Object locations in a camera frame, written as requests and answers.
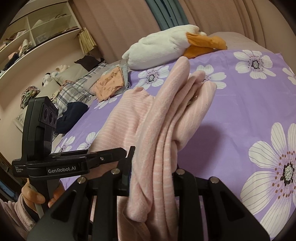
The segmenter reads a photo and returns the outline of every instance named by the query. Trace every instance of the wall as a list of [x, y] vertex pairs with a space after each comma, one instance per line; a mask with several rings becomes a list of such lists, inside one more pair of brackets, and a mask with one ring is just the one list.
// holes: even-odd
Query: wall
[[58, 65], [73, 65], [83, 57], [78, 38], [62, 43], [45, 52], [44, 55], [15, 75], [0, 93], [0, 152], [11, 163], [21, 157], [22, 133], [13, 124], [21, 109], [22, 92], [30, 85], [42, 89], [43, 76], [52, 72]]

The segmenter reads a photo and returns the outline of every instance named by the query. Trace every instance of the screw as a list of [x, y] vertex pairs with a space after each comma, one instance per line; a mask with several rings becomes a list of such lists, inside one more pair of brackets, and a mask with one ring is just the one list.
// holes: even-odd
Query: screw
[[116, 175], [116, 174], [120, 173], [120, 170], [118, 168], [114, 168], [114, 169], [111, 170], [111, 173], [113, 175]]
[[185, 173], [185, 171], [183, 169], [177, 169], [176, 173], [178, 175], [183, 175]]
[[211, 177], [210, 178], [210, 181], [211, 181], [211, 183], [218, 183], [219, 182], [219, 178], [217, 178], [217, 177]]
[[77, 179], [77, 182], [79, 183], [79, 184], [82, 184], [82, 183], [84, 183], [86, 181], [86, 178], [85, 177], [79, 177], [78, 179]]

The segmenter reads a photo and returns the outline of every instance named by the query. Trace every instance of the navy blue garment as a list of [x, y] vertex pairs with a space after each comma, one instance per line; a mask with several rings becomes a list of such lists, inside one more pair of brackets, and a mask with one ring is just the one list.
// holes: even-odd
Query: navy blue garment
[[87, 110], [88, 106], [82, 102], [68, 103], [67, 110], [63, 113], [63, 116], [57, 120], [55, 132], [59, 134], [68, 133]]

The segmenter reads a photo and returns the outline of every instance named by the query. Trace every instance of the plaid pillow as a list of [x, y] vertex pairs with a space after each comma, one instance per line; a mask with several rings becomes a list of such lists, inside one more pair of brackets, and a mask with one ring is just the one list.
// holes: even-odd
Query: plaid pillow
[[67, 105], [70, 102], [82, 102], [87, 103], [92, 95], [83, 89], [83, 84], [92, 77], [97, 71], [101, 68], [105, 67], [106, 62], [102, 62], [99, 66], [95, 67], [92, 71], [90, 71], [87, 75], [78, 79], [74, 83], [67, 83], [60, 94], [57, 97], [57, 108], [59, 110], [59, 116], [61, 117], [63, 112], [67, 110]]

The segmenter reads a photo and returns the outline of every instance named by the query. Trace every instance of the floral bedsheet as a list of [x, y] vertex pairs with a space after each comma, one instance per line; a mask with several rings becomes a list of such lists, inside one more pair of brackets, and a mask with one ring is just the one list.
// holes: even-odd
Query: floral bedsheet
[[[130, 72], [131, 88], [156, 95], [174, 63]], [[179, 152], [179, 166], [197, 177], [220, 178], [273, 238], [296, 206], [295, 74], [280, 54], [249, 50], [206, 54], [190, 65], [191, 73], [204, 70], [217, 91]], [[89, 148], [120, 98], [94, 100], [55, 151]]]

